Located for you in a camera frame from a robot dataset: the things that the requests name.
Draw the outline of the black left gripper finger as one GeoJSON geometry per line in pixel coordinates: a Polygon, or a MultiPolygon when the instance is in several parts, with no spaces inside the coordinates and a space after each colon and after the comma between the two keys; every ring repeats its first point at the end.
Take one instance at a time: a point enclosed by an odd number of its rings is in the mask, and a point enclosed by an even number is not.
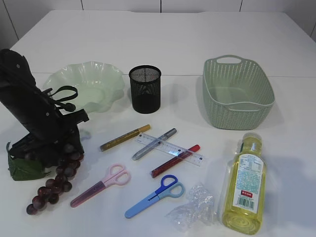
{"type": "Polygon", "coordinates": [[[63,152],[69,154],[79,152],[80,154],[84,154],[78,128],[72,128],[64,135],[63,152]]]}
{"type": "Polygon", "coordinates": [[[13,159],[38,161],[44,168],[57,166],[58,160],[62,157],[58,145],[50,140],[40,140],[30,133],[13,144],[9,154],[13,159]]]}

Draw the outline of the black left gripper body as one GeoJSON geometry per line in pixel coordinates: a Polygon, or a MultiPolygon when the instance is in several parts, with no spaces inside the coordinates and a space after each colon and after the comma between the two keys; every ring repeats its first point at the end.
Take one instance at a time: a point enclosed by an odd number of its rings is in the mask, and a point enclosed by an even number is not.
{"type": "Polygon", "coordinates": [[[19,93],[18,120],[29,134],[18,142],[18,147],[40,148],[68,139],[78,145],[79,135],[75,130],[89,117],[85,110],[75,109],[74,104],[54,100],[45,93],[19,93]]]}

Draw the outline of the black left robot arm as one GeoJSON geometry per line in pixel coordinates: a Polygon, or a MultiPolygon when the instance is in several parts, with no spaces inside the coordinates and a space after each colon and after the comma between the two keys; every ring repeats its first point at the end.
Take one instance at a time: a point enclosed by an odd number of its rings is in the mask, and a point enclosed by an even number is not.
{"type": "Polygon", "coordinates": [[[37,88],[24,56],[10,49],[1,50],[0,101],[29,132],[9,150],[14,159],[33,156],[43,166],[53,166],[71,148],[84,153],[78,124],[89,118],[85,110],[77,111],[69,102],[78,96],[78,90],[66,85],[58,92],[63,90],[73,94],[54,100],[50,88],[37,88]]]}

